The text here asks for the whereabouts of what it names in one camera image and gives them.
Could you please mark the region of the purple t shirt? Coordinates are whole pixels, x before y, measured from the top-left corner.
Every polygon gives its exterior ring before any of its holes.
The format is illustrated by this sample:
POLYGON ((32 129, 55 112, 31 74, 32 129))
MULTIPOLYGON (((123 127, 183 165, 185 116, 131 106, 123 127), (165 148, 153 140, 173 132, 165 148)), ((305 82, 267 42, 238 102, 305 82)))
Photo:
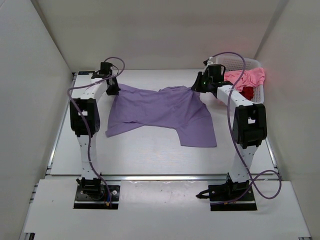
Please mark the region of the purple t shirt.
POLYGON ((155 91, 120 84, 105 135, 113 137, 143 126, 174 129, 183 147, 217 146, 211 113, 200 93, 186 86, 155 91))

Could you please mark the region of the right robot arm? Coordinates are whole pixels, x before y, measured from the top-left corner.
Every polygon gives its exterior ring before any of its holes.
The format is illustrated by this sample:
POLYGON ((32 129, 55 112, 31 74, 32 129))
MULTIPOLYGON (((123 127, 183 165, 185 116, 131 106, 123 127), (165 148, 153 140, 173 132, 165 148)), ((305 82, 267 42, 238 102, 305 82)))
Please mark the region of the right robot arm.
POLYGON ((266 109, 262 103, 256 104, 246 99, 234 89, 234 85, 224 80, 226 67, 221 64, 208 64, 198 72, 191 87, 199 93, 212 93, 214 97, 227 105, 231 139, 236 146, 231 171, 228 177, 232 183, 225 186, 224 193, 230 200, 238 199, 245 184, 250 179, 248 171, 254 155, 267 137, 266 109))

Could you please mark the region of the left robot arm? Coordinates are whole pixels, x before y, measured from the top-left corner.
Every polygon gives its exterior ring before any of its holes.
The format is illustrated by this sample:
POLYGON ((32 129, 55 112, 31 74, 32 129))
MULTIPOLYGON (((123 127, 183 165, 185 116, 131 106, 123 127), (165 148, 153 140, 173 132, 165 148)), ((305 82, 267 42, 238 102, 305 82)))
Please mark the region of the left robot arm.
POLYGON ((74 86, 67 92, 70 98, 70 126, 77 137, 82 162, 81 179, 77 182, 82 188, 88 188, 87 194, 93 200, 100 200, 105 194, 96 149, 96 137, 101 125, 98 101, 103 94, 119 94, 117 78, 113 75, 116 68, 110 62, 101 62, 100 70, 92 72, 91 83, 74 86))

